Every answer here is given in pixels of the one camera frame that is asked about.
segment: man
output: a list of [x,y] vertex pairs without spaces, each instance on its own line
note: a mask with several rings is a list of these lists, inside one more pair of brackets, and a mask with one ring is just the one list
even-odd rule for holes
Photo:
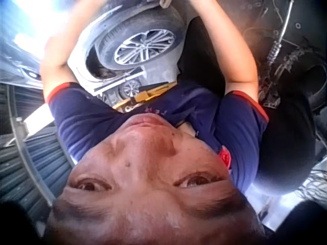
[[106,0],[80,0],[49,41],[44,97],[79,162],[51,212],[57,244],[251,244],[262,227],[243,193],[258,171],[268,116],[242,36],[215,0],[190,0],[224,75],[220,99],[189,79],[120,114],[88,94],[67,60]]

